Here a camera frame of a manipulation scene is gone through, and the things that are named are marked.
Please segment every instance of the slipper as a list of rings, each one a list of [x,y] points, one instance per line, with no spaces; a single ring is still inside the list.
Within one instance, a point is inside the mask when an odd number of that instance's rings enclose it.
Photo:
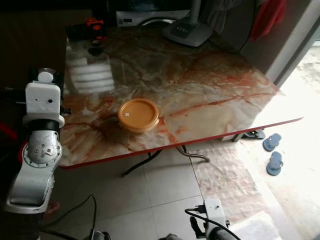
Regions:
[[[276,148],[276,146],[279,145],[280,140],[281,136],[278,133],[274,133],[266,140],[264,140],[262,145],[266,151],[271,152]]]
[[[281,172],[281,167],[284,165],[282,156],[279,152],[274,151],[271,155],[270,161],[266,165],[266,171],[272,176],[276,176]]]
[[[264,131],[262,130],[252,130],[247,131],[243,134],[242,138],[250,138],[250,139],[264,139],[266,137]]]

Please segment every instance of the table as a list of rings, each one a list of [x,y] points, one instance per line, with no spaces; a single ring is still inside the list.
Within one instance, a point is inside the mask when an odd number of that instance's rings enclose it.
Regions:
[[[209,42],[190,48],[169,42],[160,28],[114,28],[103,52],[89,54],[87,41],[66,51],[60,166],[88,164],[149,153],[298,121],[302,112],[258,69]],[[117,118],[119,106],[146,98],[159,108],[158,126],[130,133]]]

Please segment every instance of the table leg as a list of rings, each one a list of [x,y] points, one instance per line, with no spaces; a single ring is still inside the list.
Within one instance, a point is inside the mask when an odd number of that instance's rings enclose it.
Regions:
[[[135,170],[135,169],[137,169],[138,167],[140,167],[140,166],[142,166],[142,165],[150,162],[152,159],[154,159],[156,156],[158,156],[159,153],[161,153],[161,152],[162,152],[162,150],[158,150],[158,151],[156,151],[156,152],[155,152],[154,154],[152,154],[152,155],[151,155],[150,153],[148,153],[148,156],[149,156],[149,157],[148,157],[147,159],[145,159],[145,160],[137,163],[136,165],[133,165],[132,167],[130,167],[127,171],[125,171],[124,173],[121,174],[121,177],[125,177],[126,175],[128,175],[129,173],[131,173],[133,170]]]
[[[242,138],[243,135],[244,135],[244,133],[238,133],[238,134],[234,135],[234,137],[232,138],[231,141],[238,142]]]
[[[184,145],[182,146],[182,148],[183,148],[183,151],[180,148],[176,147],[178,152],[181,153],[182,155],[187,156],[187,157],[191,157],[191,158],[204,159],[207,163],[210,163],[210,159],[208,157],[206,157],[204,155],[200,155],[200,154],[187,153],[187,149]]]

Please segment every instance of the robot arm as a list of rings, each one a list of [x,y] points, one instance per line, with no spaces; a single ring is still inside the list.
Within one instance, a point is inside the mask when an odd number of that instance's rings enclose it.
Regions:
[[[190,211],[206,214],[207,218],[192,214]],[[204,200],[203,205],[197,206],[193,209],[186,209],[185,212],[192,215],[190,217],[190,224],[197,239],[239,240],[239,237],[228,230],[230,223],[226,220],[225,212],[219,198],[208,198]],[[205,220],[205,223],[203,224],[205,232],[201,231],[194,216]]]
[[[17,214],[38,214],[46,211],[52,188],[54,170],[62,157],[60,128],[63,78],[54,70],[43,68],[25,88],[29,138],[21,153],[21,169],[8,193],[4,209]]]

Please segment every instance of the wall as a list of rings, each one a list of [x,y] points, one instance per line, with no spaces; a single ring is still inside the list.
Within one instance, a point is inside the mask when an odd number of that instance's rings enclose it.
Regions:
[[[30,68],[65,71],[65,27],[84,23],[90,10],[0,14],[0,87],[24,89]]]
[[[222,33],[236,49],[246,40],[250,28],[252,15],[247,13],[252,13],[251,2],[231,10]],[[282,22],[268,35],[249,41],[241,54],[274,82],[319,14],[319,0],[287,0]]]

